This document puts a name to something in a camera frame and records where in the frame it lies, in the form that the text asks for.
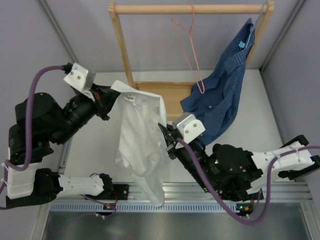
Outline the white shirt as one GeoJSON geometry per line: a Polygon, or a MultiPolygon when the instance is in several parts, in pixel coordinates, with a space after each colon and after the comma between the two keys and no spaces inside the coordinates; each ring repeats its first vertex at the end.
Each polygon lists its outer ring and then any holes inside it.
{"type": "Polygon", "coordinates": [[[120,93],[116,105],[120,113],[117,162],[126,168],[134,182],[155,206],[165,200],[159,170],[169,161],[159,125],[167,124],[163,97],[140,91],[116,80],[111,89],[120,93]]]}

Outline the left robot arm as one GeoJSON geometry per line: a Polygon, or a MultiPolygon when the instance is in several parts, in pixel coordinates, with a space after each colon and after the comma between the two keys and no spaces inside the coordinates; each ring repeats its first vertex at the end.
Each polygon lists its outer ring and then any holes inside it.
{"type": "Polygon", "coordinates": [[[72,178],[39,168],[43,158],[54,152],[51,143],[65,144],[94,116],[109,120],[108,113],[120,93],[96,84],[90,92],[94,99],[77,93],[64,108],[48,93],[34,94],[31,130],[26,127],[27,102],[15,106],[16,124],[9,129],[10,158],[5,163],[3,183],[7,188],[7,209],[42,205],[62,196],[106,200],[113,195],[114,185],[108,174],[72,178]]]}

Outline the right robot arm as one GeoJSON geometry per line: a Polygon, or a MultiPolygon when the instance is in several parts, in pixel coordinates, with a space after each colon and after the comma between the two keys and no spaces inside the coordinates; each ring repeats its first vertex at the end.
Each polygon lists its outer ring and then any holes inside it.
{"type": "Polygon", "coordinates": [[[207,155],[204,143],[196,138],[189,143],[209,183],[222,200],[239,202],[257,199],[267,184],[271,160],[289,152],[274,163],[270,180],[296,180],[320,168],[320,157],[311,155],[304,135],[299,135],[273,151],[251,152],[241,147],[216,143],[207,155]]]}

